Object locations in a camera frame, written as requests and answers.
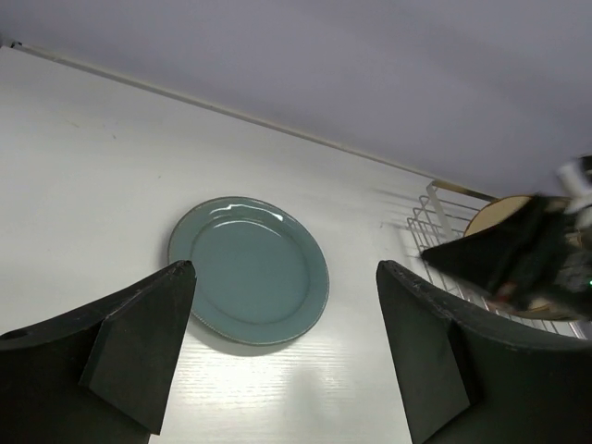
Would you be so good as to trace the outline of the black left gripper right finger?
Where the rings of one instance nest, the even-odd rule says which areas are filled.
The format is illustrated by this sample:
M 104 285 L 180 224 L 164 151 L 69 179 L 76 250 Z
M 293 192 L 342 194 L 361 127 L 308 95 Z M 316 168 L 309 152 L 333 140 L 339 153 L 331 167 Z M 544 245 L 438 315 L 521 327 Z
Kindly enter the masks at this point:
M 415 443 L 587 443 L 591 344 L 451 295 L 394 261 L 376 284 Z

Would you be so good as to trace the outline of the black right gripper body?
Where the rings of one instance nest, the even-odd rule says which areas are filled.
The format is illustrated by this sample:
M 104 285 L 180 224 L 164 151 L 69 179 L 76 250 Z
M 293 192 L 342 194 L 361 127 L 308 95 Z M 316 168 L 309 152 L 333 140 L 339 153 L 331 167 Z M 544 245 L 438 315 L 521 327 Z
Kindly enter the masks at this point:
M 591 313 L 591 247 L 567 209 L 565 198 L 536 194 L 489 228 L 500 247 L 489 279 L 494 304 L 515 313 Z

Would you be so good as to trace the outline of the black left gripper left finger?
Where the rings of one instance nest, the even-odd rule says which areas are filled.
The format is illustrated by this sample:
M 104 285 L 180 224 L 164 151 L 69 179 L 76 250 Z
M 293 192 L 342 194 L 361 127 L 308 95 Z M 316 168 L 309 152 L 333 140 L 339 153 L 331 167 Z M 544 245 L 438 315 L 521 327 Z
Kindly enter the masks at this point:
M 161 432 L 196 285 L 177 261 L 1 337 L 4 443 L 146 443 Z

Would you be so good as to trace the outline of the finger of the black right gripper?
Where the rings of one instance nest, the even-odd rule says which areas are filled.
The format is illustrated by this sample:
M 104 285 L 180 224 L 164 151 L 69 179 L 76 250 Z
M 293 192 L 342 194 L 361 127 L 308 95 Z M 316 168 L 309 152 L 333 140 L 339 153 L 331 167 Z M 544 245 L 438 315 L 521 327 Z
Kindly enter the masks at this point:
M 546 198 L 532 195 L 497 225 L 428 248 L 420 257 L 438 272 L 481 293 L 494 294 L 509 280 L 519 259 L 533 249 L 545 219 Z

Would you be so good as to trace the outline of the beige bird pattern plate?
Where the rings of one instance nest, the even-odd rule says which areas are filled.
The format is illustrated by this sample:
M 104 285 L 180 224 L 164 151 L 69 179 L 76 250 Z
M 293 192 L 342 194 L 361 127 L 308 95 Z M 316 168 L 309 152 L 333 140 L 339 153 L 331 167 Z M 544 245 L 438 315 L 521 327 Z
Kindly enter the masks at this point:
M 530 195 L 515 195 L 494 201 L 482 208 L 470 221 L 463 233 L 464 237 L 476 234 L 497 225 L 508 218 L 531 200 Z M 566 240 L 572 245 L 591 250 L 591 227 L 568 228 Z M 511 308 L 507 304 L 492 302 L 487 298 L 483 304 L 489 311 L 504 313 L 531 320 L 572 322 L 579 319 L 576 314 L 561 308 L 554 302 L 538 297 L 527 304 L 525 309 Z

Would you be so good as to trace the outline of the teal blue plate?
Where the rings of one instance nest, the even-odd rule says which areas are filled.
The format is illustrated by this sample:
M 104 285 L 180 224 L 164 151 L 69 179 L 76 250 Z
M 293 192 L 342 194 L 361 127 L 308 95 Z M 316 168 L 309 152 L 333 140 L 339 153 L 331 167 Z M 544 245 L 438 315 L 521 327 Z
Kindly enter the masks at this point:
M 238 343 L 297 339 L 327 306 L 329 271 L 316 239 L 295 217 L 261 200 L 199 203 L 172 229 L 167 259 L 192 262 L 192 314 Z

